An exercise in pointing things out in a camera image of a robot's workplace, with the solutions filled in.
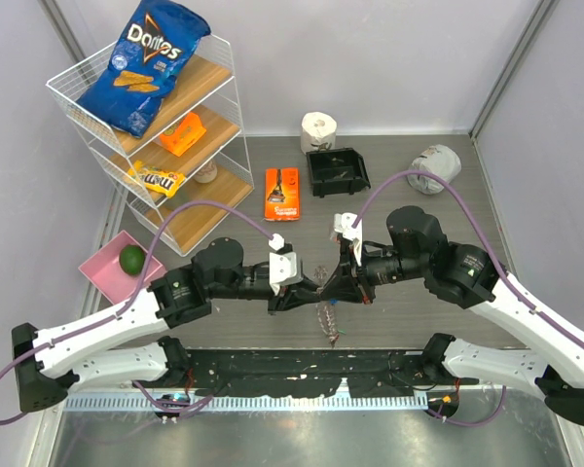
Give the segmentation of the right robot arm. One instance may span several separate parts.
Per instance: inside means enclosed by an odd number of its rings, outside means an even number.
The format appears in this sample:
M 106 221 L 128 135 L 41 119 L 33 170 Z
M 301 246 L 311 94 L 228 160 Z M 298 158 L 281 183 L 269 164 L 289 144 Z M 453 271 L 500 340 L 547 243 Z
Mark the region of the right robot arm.
M 438 300 L 491 321 L 524 345 L 499 350 L 436 333 L 420 356 L 427 380 L 505 385 L 584 426 L 584 330 L 535 297 L 489 252 L 448 241 L 438 219 L 421 208 L 392 211 L 386 226 L 391 242 L 378 244 L 363 240 L 356 215 L 335 215 L 340 262 L 322 298 L 368 305 L 377 287 L 420 279 Z

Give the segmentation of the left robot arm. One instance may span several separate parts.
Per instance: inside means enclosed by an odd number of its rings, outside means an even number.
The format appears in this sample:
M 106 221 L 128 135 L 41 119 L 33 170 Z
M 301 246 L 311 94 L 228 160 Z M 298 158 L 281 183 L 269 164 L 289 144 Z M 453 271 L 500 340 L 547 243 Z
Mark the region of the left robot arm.
M 162 337 L 141 349 L 120 346 L 200 319 L 211 313 L 215 299 L 263 300 L 276 312 L 314 304 L 319 297 L 290 245 L 247 266 L 238 241 L 217 238 L 190 264 L 169 270 L 121 304 L 51 329 L 16 326 L 11 336 L 20 410 L 48 409 L 96 383 L 182 384 L 189 359 L 178 341 Z

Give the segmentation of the keys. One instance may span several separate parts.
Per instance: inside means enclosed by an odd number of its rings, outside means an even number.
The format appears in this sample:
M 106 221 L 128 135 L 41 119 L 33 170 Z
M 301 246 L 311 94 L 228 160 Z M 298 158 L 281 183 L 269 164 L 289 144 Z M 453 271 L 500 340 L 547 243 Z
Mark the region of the keys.
M 321 181 L 347 179 L 353 174 L 352 165 L 346 157 L 326 156 L 320 163 L 319 179 Z

